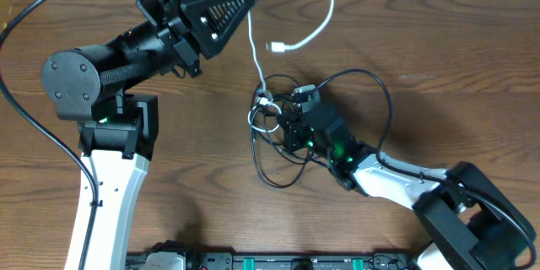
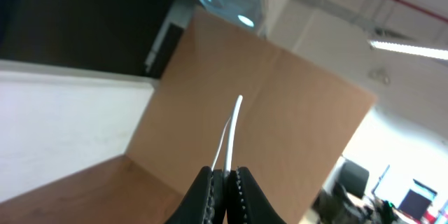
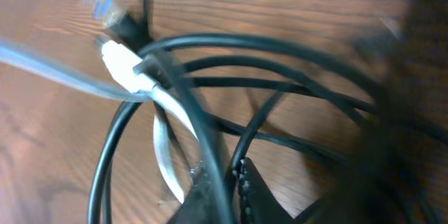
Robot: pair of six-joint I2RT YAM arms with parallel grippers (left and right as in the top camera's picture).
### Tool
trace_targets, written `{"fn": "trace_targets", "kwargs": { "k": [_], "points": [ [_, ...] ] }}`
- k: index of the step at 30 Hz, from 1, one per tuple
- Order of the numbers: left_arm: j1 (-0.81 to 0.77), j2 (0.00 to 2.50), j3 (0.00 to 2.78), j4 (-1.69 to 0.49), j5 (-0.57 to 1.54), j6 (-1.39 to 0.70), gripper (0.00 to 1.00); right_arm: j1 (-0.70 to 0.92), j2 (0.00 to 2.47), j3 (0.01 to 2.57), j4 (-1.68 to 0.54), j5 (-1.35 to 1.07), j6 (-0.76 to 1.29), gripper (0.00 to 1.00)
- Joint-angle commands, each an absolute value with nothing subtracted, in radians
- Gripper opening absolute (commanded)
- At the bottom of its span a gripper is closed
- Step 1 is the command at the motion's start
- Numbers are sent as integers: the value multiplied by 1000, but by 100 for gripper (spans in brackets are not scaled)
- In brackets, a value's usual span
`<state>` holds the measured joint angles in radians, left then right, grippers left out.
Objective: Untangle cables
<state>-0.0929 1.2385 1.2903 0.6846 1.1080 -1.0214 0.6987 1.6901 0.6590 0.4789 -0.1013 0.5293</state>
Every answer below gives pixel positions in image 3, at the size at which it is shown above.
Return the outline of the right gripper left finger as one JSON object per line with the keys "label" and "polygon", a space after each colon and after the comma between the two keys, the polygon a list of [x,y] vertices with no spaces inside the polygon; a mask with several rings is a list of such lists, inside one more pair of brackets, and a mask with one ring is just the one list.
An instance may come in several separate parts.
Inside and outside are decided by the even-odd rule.
{"label": "right gripper left finger", "polygon": [[167,224],[222,223],[223,186],[216,184],[207,168],[196,173],[184,203]]}

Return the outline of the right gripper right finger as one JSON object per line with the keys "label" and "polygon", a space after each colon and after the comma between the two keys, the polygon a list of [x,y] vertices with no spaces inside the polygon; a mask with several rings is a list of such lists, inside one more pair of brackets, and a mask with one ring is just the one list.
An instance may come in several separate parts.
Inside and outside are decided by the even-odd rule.
{"label": "right gripper right finger", "polygon": [[241,223],[293,223],[293,218],[277,202],[252,160],[246,157],[240,162],[238,194]]}

